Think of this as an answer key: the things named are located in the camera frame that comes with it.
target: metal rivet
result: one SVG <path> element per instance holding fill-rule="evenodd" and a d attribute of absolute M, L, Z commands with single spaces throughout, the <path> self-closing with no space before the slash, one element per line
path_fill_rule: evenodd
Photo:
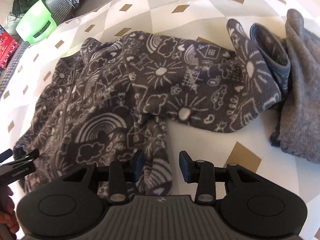
<path fill-rule="evenodd" d="M 110 196 L 110 200 L 113 202 L 122 202 L 125 200 L 125 195 L 116 193 Z"/>
<path fill-rule="evenodd" d="M 199 197 L 198 197 L 198 200 L 201 201 L 201 202 L 210 202 L 212 201 L 214 198 L 212 195 L 210 194 L 201 194 Z"/>

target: gray fleece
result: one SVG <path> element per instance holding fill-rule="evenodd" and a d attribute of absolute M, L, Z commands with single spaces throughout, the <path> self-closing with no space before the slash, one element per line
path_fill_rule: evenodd
<path fill-rule="evenodd" d="M 320 39 L 294 9 L 288 10 L 285 30 L 292 90 L 281 112 L 280 147 L 320 163 Z"/>

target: green laundry basket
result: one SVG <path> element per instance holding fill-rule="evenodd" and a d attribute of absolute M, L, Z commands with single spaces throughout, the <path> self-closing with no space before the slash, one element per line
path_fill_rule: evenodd
<path fill-rule="evenodd" d="M 40 35 L 37 33 L 50 22 L 46 30 Z M 37 43 L 48 37 L 57 27 L 52 19 L 51 12 L 44 3 L 44 0 L 36 2 L 23 16 L 16 27 L 19 36 L 30 44 Z"/>

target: red christmas box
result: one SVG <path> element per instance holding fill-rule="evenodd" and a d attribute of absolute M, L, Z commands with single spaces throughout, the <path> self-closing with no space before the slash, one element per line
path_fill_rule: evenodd
<path fill-rule="evenodd" d="M 11 55 L 19 44 L 0 25 L 0 67 L 5 69 Z"/>

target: person's hand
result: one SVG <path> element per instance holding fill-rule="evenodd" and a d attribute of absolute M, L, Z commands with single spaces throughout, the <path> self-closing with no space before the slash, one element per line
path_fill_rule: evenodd
<path fill-rule="evenodd" d="M 6 224 L 12 234 L 19 231 L 19 224 L 14 211 L 14 203 L 10 196 L 13 195 L 9 186 L 0 187 L 0 201 L 6 213 L 0 212 L 0 223 Z"/>

